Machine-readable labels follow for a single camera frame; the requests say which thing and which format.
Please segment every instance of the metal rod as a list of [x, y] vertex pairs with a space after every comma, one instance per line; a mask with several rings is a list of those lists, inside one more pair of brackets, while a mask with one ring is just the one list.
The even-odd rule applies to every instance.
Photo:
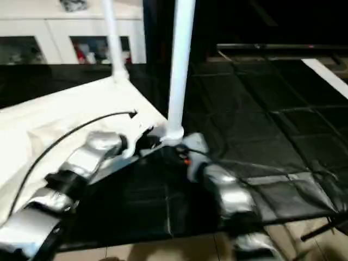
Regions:
[[125, 68], [125, 62], [122, 59], [121, 39], [117, 33], [117, 20], [114, 15], [113, 0], [103, 0], [103, 9], [108, 31], [108, 47], [114, 80], [128, 79], [129, 75]]
[[195, 0], [176, 0], [168, 128], [165, 140], [180, 142]]

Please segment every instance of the cabinet door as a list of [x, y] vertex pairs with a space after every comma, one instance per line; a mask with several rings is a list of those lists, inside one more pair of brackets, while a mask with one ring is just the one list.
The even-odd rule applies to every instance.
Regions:
[[0, 21], [0, 64], [61, 64], [46, 22]]
[[[66, 64], [108, 63], [105, 21], [48, 20], [51, 34]], [[145, 63], [145, 37], [142, 20], [118, 20], [125, 62]]]

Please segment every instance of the white cabinet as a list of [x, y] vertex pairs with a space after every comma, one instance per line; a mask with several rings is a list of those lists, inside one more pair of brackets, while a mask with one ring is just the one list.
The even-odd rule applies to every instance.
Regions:
[[[106, 45], [106, 26], [104, 20], [47, 20], [54, 42], [59, 50], [63, 63], [79, 63], [77, 52], [83, 54], [101, 53], [100, 49]], [[119, 36], [122, 37], [123, 55], [126, 59], [130, 55], [133, 63], [146, 62], [144, 24], [142, 20], [117, 20]]]
[[[107, 63], [102, 1], [87, 3], [86, 10], [67, 13], [59, 0], [1, 0], [0, 64], [18, 53], [26, 57], [30, 51], [48, 64]], [[113, 0], [113, 4], [123, 58], [145, 63], [142, 0]], [[20, 46], [20, 50], [13, 51], [14, 46]], [[6, 56], [8, 50], [15, 53], [14, 57]]]
[[62, 63], [44, 20], [0, 21], [0, 64], [16, 63]]

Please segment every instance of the red object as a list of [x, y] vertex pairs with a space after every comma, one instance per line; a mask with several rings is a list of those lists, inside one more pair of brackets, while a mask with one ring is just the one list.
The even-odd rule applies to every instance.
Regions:
[[76, 44], [74, 44], [74, 49], [75, 49], [75, 53], [76, 53], [79, 64], [84, 64], [86, 60], [85, 60], [85, 56], [83, 55], [83, 52], [78, 48]]

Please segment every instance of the black mat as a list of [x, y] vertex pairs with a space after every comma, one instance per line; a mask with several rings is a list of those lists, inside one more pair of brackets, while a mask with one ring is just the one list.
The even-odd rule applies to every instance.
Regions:
[[[72, 65], [15, 77], [18, 71], [9, 68], [0, 76], [5, 105], [109, 74], [104, 66]], [[166, 115], [169, 67], [133, 65], [129, 73]], [[264, 224], [271, 224], [345, 214], [347, 111], [348, 100], [301, 61], [191, 64], [183, 126], [187, 134], [202, 132], [213, 157], [257, 185], [254, 199]], [[209, 195], [158, 152], [91, 186], [64, 249], [220, 229], [226, 228]]]

